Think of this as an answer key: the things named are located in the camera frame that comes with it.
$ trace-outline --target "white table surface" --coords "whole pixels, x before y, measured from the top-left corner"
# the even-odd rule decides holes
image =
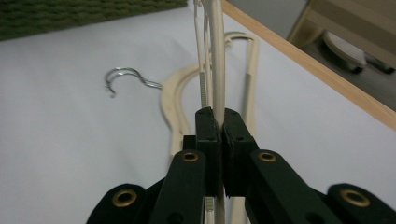
[[[245,52],[243,42],[227,51],[226,105],[237,111]],[[104,73],[132,66],[161,82],[196,61],[191,7],[0,42],[0,222],[84,223],[113,187],[163,178],[161,92],[121,77],[111,99]],[[315,189],[347,182],[396,208],[396,132],[263,41],[258,71],[260,147]],[[198,89],[195,79],[183,95],[191,124]]]

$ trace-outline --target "light wood edge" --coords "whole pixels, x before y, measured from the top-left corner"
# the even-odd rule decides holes
[[[294,60],[301,67],[309,71],[312,75],[338,91],[349,101],[366,111],[368,114],[379,120],[393,131],[396,131],[396,112],[378,102],[375,98],[364,91],[350,84],[332,70],[317,62],[291,43],[275,34],[258,21],[255,21],[232,4],[223,1],[223,11],[225,14],[238,21],[252,33],[259,36],[283,54]]]

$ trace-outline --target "silver wire hook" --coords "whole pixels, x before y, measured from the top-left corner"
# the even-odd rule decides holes
[[[131,67],[116,67],[116,68],[110,70],[109,72],[107,72],[105,75],[105,83],[106,83],[105,87],[109,91],[111,91],[112,98],[116,97],[117,93],[111,88],[111,84],[117,77],[121,77],[121,76],[125,76],[125,75],[134,76],[134,77],[139,78],[139,80],[145,86],[155,88],[155,89],[163,88],[163,85],[161,85],[160,83],[153,82],[153,81],[143,78],[142,75],[140,75],[140,73],[138,71],[134,70]]]

